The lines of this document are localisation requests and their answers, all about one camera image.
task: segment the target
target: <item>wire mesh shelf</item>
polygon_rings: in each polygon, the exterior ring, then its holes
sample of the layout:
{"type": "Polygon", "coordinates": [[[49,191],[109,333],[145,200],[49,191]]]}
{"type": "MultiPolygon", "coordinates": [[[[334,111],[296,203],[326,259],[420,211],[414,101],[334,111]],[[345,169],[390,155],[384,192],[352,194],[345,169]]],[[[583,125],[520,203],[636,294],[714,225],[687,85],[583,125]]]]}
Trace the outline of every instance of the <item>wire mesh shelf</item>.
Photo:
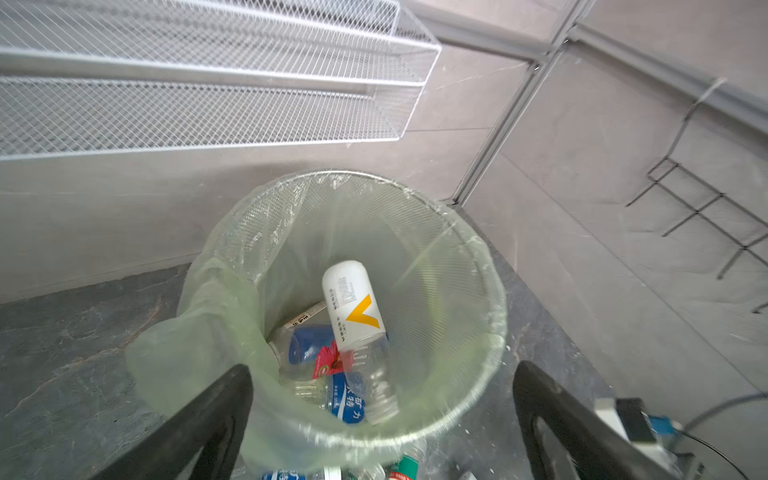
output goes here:
{"type": "Polygon", "coordinates": [[[396,140],[439,52],[391,0],[0,0],[0,156],[396,140]]]}

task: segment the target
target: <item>floor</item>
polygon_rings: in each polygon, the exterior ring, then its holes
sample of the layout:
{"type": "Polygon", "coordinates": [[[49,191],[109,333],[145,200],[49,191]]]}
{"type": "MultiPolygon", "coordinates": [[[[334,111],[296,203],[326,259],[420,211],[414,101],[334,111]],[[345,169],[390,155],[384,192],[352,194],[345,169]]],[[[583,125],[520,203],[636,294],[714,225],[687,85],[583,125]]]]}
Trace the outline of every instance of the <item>floor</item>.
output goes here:
{"type": "MultiPolygon", "coordinates": [[[[509,334],[487,391],[439,445],[420,480],[531,478],[512,401],[532,360],[584,403],[613,396],[592,365],[493,248],[509,334]]],[[[163,419],[137,396],[124,348],[174,316],[188,265],[0,306],[0,478],[87,478],[163,419]]],[[[233,478],[258,478],[240,463],[233,478]]]]}

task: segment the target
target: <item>wire mesh trash can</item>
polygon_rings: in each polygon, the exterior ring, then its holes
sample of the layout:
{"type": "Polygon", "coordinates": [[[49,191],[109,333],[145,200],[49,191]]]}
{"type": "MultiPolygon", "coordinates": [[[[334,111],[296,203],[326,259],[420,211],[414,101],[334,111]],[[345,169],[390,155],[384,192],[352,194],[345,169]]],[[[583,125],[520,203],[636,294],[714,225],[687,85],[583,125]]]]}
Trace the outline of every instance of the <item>wire mesh trash can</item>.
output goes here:
{"type": "Polygon", "coordinates": [[[127,348],[139,393],[172,415],[235,363],[253,377],[240,453],[259,473],[396,460],[451,428],[501,362],[505,292],[487,246],[456,212],[393,180],[319,170],[258,187],[216,226],[187,274],[178,317],[127,348]],[[323,298],[342,260],[368,270],[389,333],[400,413],[347,425],[278,383],[265,338],[323,298]]]}

